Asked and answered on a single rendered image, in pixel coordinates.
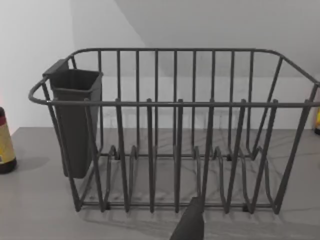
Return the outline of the dark bottle with yellow label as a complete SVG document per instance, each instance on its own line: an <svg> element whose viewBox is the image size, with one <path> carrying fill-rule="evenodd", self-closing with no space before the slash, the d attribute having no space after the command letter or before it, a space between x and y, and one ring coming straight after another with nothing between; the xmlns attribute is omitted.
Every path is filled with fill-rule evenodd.
<svg viewBox="0 0 320 240"><path fill-rule="evenodd" d="M10 135L5 110L0 106L0 175L15 170L17 158Z"/></svg>

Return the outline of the dark grey cutlery holder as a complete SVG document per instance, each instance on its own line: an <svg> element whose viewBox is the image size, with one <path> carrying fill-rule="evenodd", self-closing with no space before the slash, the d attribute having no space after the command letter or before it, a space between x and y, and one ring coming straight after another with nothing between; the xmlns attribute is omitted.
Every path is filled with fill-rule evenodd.
<svg viewBox="0 0 320 240"><path fill-rule="evenodd" d="M70 69L64 59L43 73L49 78L53 97L59 101L100 101L103 74L99 71ZM66 138L72 177L83 179L91 165L85 108L62 105L60 118Z"/></svg>

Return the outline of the yellow and black bottle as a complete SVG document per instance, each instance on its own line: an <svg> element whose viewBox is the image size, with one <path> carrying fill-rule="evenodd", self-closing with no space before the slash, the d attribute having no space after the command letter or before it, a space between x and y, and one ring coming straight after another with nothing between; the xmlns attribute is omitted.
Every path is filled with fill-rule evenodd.
<svg viewBox="0 0 320 240"><path fill-rule="evenodd" d="M313 131L316 135L320 136L320 106L317 106L315 109Z"/></svg>

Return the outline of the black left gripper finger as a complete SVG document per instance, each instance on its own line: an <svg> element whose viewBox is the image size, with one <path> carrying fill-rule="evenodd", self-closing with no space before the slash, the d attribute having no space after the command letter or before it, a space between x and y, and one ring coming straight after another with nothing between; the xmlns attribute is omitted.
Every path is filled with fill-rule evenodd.
<svg viewBox="0 0 320 240"><path fill-rule="evenodd" d="M169 240L204 240L203 201L193 197L182 214Z"/></svg>

